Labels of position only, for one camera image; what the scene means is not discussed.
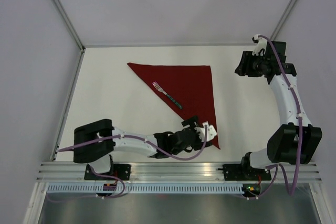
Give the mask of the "dark red cloth napkin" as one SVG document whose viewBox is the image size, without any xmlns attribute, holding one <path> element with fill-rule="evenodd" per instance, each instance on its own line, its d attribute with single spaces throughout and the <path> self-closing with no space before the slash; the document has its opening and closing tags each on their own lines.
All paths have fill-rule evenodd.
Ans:
<svg viewBox="0 0 336 224">
<path fill-rule="evenodd" d="M 128 66 L 183 120 L 197 115 L 200 123 L 208 122 L 217 128 L 210 66 L 155 66 L 131 62 Z M 152 85 L 154 81 L 183 108 L 179 109 L 158 92 Z"/>
</svg>

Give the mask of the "fork with teal handle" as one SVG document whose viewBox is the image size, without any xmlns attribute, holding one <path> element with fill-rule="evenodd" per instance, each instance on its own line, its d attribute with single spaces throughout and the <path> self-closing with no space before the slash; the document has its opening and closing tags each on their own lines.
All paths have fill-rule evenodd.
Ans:
<svg viewBox="0 0 336 224">
<path fill-rule="evenodd" d="M 152 85 L 158 90 L 158 92 L 163 93 L 167 98 L 169 98 L 169 100 L 172 101 L 179 109 L 183 108 L 171 95 L 165 92 L 164 89 L 156 81 L 154 81 Z"/>
</svg>

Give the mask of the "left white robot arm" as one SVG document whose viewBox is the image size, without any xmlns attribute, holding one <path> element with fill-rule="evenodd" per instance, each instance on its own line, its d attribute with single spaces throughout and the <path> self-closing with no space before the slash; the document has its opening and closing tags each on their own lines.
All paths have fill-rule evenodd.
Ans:
<svg viewBox="0 0 336 224">
<path fill-rule="evenodd" d="M 87 164 L 104 180 L 114 176 L 112 152 L 128 152 L 148 158 L 180 160 L 181 152 L 200 152 L 211 145 L 213 127 L 198 123 L 196 116 L 182 122 L 183 129 L 142 135 L 114 127 L 102 119 L 74 130 L 73 162 Z"/>
</svg>

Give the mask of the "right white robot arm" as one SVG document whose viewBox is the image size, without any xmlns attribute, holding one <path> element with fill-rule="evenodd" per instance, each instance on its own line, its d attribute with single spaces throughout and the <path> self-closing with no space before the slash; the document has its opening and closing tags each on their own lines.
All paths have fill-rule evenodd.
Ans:
<svg viewBox="0 0 336 224">
<path fill-rule="evenodd" d="M 321 139 L 322 130 L 314 127 L 304 111 L 297 87 L 295 66 L 286 62 L 286 43 L 253 37 L 256 47 L 243 51 L 235 73 L 241 77 L 265 77 L 278 106 L 280 127 L 266 148 L 247 153 L 239 172 L 254 178 L 259 168 L 278 163 L 309 164 Z"/>
</svg>

